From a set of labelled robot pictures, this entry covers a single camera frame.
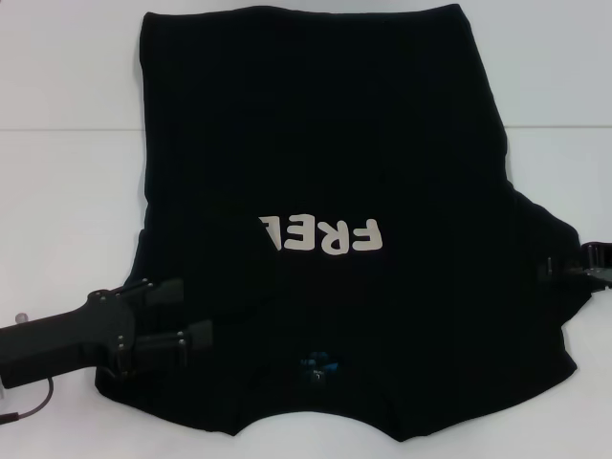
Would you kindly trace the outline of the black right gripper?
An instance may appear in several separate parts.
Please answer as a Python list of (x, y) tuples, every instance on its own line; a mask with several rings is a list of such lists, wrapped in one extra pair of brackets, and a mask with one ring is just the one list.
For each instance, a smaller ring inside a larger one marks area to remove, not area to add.
[(542, 283), (569, 282), (583, 276), (592, 293), (611, 288), (612, 244), (587, 242), (581, 245), (581, 264), (574, 258), (547, 257), (536, 269)]

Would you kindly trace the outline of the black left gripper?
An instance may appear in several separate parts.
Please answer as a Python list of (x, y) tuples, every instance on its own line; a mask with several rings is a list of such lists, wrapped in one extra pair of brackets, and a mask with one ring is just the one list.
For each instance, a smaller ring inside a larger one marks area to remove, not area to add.
[(6, 388), (15, 388), (88, 367), (103, 368), (122, 379), (185, 368), (212, 347), (212, 321), (135, 338), (130, 308), (183, 301), (181, 278), (161, 282), (142, 278), (116, 292), (94, 292), (71, 312), (5, 327), (1, 381)]

